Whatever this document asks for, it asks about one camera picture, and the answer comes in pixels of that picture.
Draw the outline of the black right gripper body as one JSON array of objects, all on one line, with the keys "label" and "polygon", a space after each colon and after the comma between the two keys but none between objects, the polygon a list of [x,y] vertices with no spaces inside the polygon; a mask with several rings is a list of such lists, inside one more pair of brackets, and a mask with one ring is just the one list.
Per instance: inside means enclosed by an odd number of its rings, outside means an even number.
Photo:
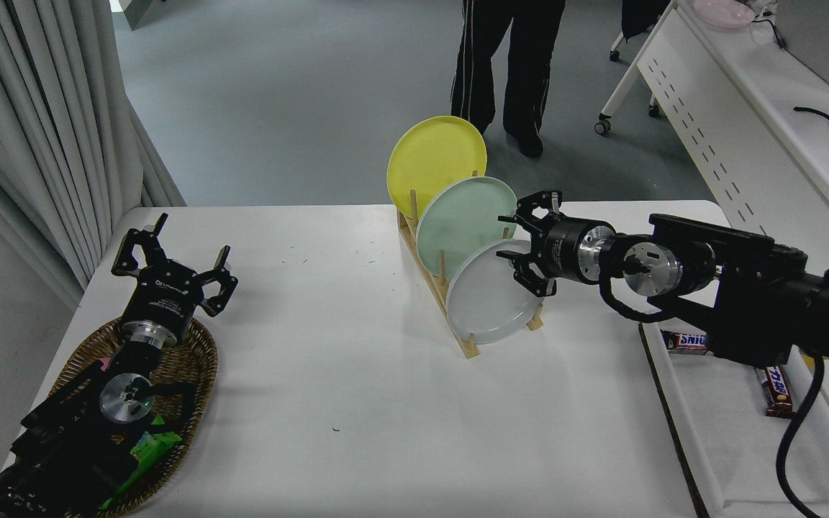
[{"label": "black right gripper body", "polygon": [[557,219],[547,230],[543,240],[540,271],[546,278],[567,278],[579,283],[588,282],[579,265],[579,246],[588,232],[585,219]]}]

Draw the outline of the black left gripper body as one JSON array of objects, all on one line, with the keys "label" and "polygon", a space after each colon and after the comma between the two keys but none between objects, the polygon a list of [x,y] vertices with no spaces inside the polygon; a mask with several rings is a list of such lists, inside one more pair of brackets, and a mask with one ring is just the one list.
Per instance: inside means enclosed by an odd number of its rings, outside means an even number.
[{"label": "black left gripper body", "polygon": [[140,269],[134,294],[124,310],[124,325],[151,322],[175,337],[185,335],[204,299],[196,276],[193,269],[176,262]]}]

